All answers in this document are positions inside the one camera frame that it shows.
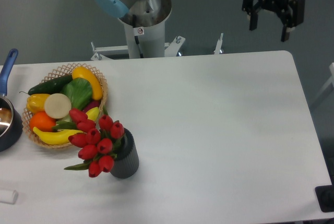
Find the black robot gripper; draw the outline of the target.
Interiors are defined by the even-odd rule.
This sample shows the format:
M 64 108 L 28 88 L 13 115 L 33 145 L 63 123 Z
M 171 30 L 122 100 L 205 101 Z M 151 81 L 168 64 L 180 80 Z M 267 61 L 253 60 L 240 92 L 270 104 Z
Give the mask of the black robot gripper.
M 305 0 L 259 0 L 263 3 L 263 9 L 270 10 L 269 5 L 276 4 L 280 9 L 279 18 L 283 24 L 281 42 L 290 37 L 291 29 L 304 22 Z M 261 10 L 260 3 L 254 5 L 254 0 L 243 0 L 242 11 L 249 17 L 249 30 L 257 29 L 258 13 Z

